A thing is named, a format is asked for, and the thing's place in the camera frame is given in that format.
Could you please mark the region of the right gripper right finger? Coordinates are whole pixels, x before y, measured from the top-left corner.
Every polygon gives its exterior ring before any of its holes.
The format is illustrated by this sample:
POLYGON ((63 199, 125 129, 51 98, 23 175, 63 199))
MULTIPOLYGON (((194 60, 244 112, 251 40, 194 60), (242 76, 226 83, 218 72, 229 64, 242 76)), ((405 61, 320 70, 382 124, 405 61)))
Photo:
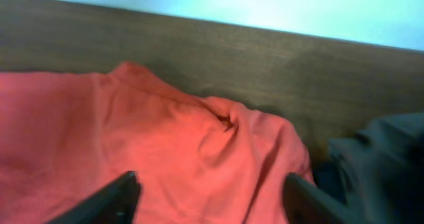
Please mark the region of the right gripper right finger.
POLYGON ((358 217, 294 173, 283 184, 282 203, 290 224, 354 224, 358 217))

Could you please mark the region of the orange t-shirt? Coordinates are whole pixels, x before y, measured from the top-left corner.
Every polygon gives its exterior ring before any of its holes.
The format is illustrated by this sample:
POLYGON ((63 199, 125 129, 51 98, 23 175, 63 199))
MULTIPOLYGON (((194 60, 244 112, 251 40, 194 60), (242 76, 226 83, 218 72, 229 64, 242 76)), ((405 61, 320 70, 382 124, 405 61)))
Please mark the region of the orange t-shirt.
POLYGON ((286 176, 312 179, 288 120, 142 66, 1 74, 2 223, 47 222, 129 170, 137 223, 285 223, 286 176))

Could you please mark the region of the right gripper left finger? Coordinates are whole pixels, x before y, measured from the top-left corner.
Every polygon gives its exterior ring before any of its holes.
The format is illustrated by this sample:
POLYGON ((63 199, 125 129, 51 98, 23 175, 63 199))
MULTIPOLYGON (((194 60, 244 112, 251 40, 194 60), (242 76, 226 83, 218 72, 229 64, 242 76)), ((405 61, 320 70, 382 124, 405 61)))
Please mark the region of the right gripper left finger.
POLYGON ((48 224, 132 224, 142 184, 128 171, 48 224))

